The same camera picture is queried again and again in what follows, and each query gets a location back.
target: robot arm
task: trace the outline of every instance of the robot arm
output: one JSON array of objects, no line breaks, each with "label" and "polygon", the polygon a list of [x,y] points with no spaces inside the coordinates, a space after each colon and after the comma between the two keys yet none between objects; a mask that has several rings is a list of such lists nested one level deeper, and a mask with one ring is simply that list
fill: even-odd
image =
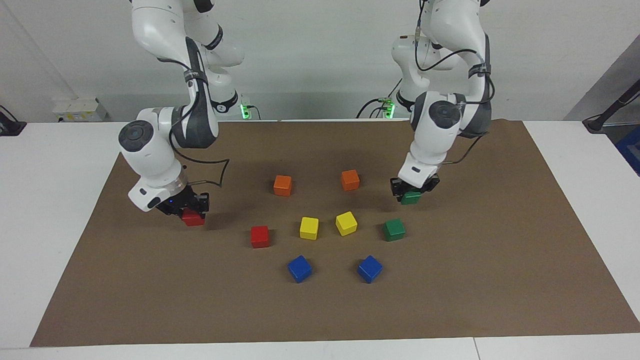
[{"label": "robot arm", "polygon": [[[129,198],[143,211],[158,208],[183,220],[194,214],[203,220],[209,210],[208,194],[193,192],[182,165],[175,159],[173,147],[211,146],[218,137],[214,106],[221,104],[212,94],[223,96],[218,99],[229,96],[223,100],[227,104],[234,99],[237,102],[237,92],[220,66],[237,65],[244,54],[224,41],[217,23],[213,25],[216,32],[208,34],[212,39],[208,45],[194,39],[206,38],[207,26],[211,26],[207,13],[212,8],[213,3],[208,0],[132,1],[136,40],[159,61],[182,67],[190,98],[187,106],[142,110],[120,132],[121,152],[140,175]],[[188,29],[194,32],[193,37]]]},{"label": "robot arm", "polygon": [[[491,124],[490,48],[478,17],[480,5],[478,0],[429,0],[422,14],[427,37],[413,37],[420,39],[417,43],[411,37],[396,42],[401,47],[394,48],[394,58],[403,70],[403,84],[396,97],[412,111],[410,121],[415,131],[398,178],[392,179],[398,201],[407,192],[431,191],[440,182],[437,172],[456,137],[483,136]],[[422,40],[428,44],[424,49]],[[414,58],[416,46],[418,61]],[[428,91],[426,72],[419,68],[438,64],[447,53],[456,53],[470,69],[466,94]],[[447,70],[452,65],[453,61],[443,61],[434,69]],[[417,92],[421,94],[414,98],[415,103],[406,100]]]}]

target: white table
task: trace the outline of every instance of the white table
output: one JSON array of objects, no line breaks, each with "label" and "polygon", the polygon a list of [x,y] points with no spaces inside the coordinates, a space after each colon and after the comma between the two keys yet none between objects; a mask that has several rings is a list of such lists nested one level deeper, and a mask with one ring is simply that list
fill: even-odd
[{"label": "white table", "polygon": [[[525,125],[638,316],[640,178],[606,136],[578,122]],[[0,138],[0,359],[640,359],[640,334],[28,348],[118,156],[122,126],[30,124]]]}]

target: wooden block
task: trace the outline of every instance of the wooden block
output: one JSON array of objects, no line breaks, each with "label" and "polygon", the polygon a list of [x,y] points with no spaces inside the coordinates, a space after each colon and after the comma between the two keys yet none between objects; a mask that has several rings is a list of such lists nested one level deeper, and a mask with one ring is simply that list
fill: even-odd
[{"label": "wooden block", "polygon": [[193,211],[189,208],[182,210],[182,216],[180,218],[187,226],[204,225],[204,218],[202,218],[196,211]]},{"label": "wooden block", "polygon": [[343,171],[341,178],[342,188],[346,192],[357,190],[360,187],[360,177],[356,170]]},{"label": "wooden block", "polygon": [[254,226],[251,228],[251,246],[254,249],[271,246],[271,242],[269,241],[269,227]]},{"label": "wooden block", "polygon": [[380,272],[382,272],[382,264],[371,255],[358,266],[358,274],[367,284],[372,283],[380,275]]},{"label": "wooden block", "polygon": [[292,184],[291,176],[278,175],[273,183],[273,193],[278,196],[291,196]]},{"label": "wooden block", "polygon": [[338,228],[338,231],[340,231],[340,235],[347,236],[356,232],[358,222],[353,216],[353,213],[349,211],[335,218],[335,226]]},{"label": "wooden block", "polygon": [[319,227],[319,219],[307,217],[302,218],[302,223],[300,224],[300,238],[306,240],[317,240]]},{"label": "wooden block", "polygon": [[287,265],[289,272],[293,279],[299,284],[303,282],[307,277],[311,276],[312,268],[311,264],[300,255]]},{"label": "wooden block", "polygon": [[402,205],[416,205],[418,203],[418,201],[420,201],[421,197],[422,197],[422,194],[419,193],[419,192],[408,192],[403,196],[402,201],[400,202],[400,204],[402,204]]},{"label": "wooden block", "polygon": [[383,227],[387,241],[396,241],[404,238],[406,230],[400,219],[389,220]]}]

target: white wall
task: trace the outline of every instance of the white wall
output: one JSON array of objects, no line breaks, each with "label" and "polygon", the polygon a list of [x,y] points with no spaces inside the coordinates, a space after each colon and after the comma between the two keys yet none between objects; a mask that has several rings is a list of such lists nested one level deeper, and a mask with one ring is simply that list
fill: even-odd
[{"label": "white wall", "polygon": [[[0,0],[0,10],[3,1],[0,102],[20,118],[52,120],[50,98],[70,92],[98,97],[115,120],[185,101],[180,69],[134,41],[128,1]],[[413,32],[417,1],[219,0],[216,9],[246,48],[231,69],[237,87],[265,118],[345,118],[400,77],[390,46]],[[563,119],[640,33],[638,13],[637,0],[490,2],[481,15],[492,38],[495,117]],[[33,39],[30,50],[11,14]],[[433,84],[464,90],[465,73]]]}]

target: orange block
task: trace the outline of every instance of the orange block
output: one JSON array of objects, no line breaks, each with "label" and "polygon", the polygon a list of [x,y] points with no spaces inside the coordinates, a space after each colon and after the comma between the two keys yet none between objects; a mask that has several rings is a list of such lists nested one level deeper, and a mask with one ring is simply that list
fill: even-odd
[{"label": "orange block", "polygon": [[273,193],[278,196],[291,196],[291,176],[278,175],[273,183]]},{"label": "orange block", "polygon": [[360,187],[360,177],[356,170],[342,172],[342,188],[344,191],[357,190]]}]

